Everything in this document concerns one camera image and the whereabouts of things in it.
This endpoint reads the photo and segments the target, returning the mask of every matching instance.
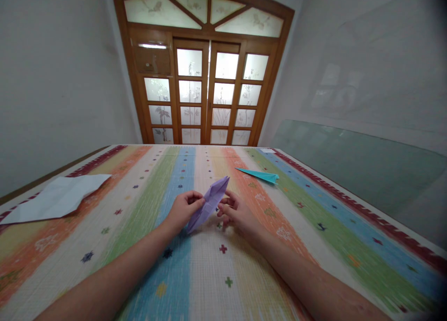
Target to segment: hand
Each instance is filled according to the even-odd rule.
[[[174,229],[176,234],[178,234],[183,227],[186,226],[191,216],[204,205],[205,199],[203,195],[196,191],[188,191],[179,194],[172,208],[164,220],[170,229]]]
[[[249,239],[264,230],[264,227],[236,193],[227,190],[225,194],[229,198],[223,198],[217,206],[219,208],[217,216],[225,215],[223,219],[224,226],[233,223],[234,226],[239,228],[242,235]]]

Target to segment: striped tablecloth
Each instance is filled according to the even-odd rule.
[[[236,167],[278,174],[278,185]],[[62,175],[83,174],[112,177],[64,218],[0,226],[0,320],[33,319],[157,227],[179,193],[205,193],[226,175],[272,234],[395,320],[427,315],[446,284],[443,250],[278,150],[111,146]],[[44,185],[0,207],[0,219]],[[172,241],[117,318],[312,319],[215,215]]]

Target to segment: green stripe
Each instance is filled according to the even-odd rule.
[[[390,311],[398,312],[399,306],[411,311],[434,308],[432,300],[421,294],[410,282],[389,267],[379,255],[360,241],[351,230],[327,212],[284,172],[263,157],[256,149],[246,149],[246,151],[250,157],[253,155],[251,159],[258,162],[257,164],[261,170],[266,167],[268,172],[279,175],[278,188],[310,222],[320,237],[337,251],[339,258],[349,265],[359,281],[375,294]],[[304,207],[299,208],[298,202],[301,202]],[[328,229],[325,231],[317,229],[321,222]],[[352,256],[360,265],[354,267],[349,256]]]
[[[172,171],[179,153],[179,147],[169,147],[161,156],[154,170],[149,175],[146,187],[132,208],[130,216],[123,220],[115,231],[106,250],[102,253],[102,261],[97,262],[96,269],[110,263],[142,237],[155,228],[164,193],[168,188]]]

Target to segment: blue stripe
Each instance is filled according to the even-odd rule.
[[[193,147],[180,148],[156,226],[166,218],[174,199],[180,193],[193,189],[195,153]],[[189,319],[191,240],[185,230],[174,238],[169,248],[172,250],[171,257],[166,259],[161,255],[144,277],[138,291],[132,295],[127,308],[128,320]],[[159,296],[157,289],[161,286],[165,286],[166,292]]]
[[[432,267],[415,255],[399,247],[395,241],[389,239],[382,232],[368,224],[350,208],[332,198],[325,190],[315,187],[313,181],[299,173],[278,156],[263,153],[259,149],[258,151],[305,190],[325,210],[334,215],[348,229],[354,232],[363,243],[377,253],[397,273],[412,283],[419,292],[434,300],[440,298],[442,288],[447,285],[445,277],[433,270]],[[373,238],[381,241],[383,245],[376,243]],[[414,268],[417,273],[410,270],[410,267]]]

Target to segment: teal paper airplane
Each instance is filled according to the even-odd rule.
[[[252,176],[255,176],[256,178],[271,182],[272,184],[276,184],[276,179],[279,179],[279,176],[277,174],[269,174],[266,172],[258,172],[258,171],[252,171],[252,170],[245,170],[245,169],[239,169],[235,168],[239,171],[245,172],[246,174],[251,174]]]

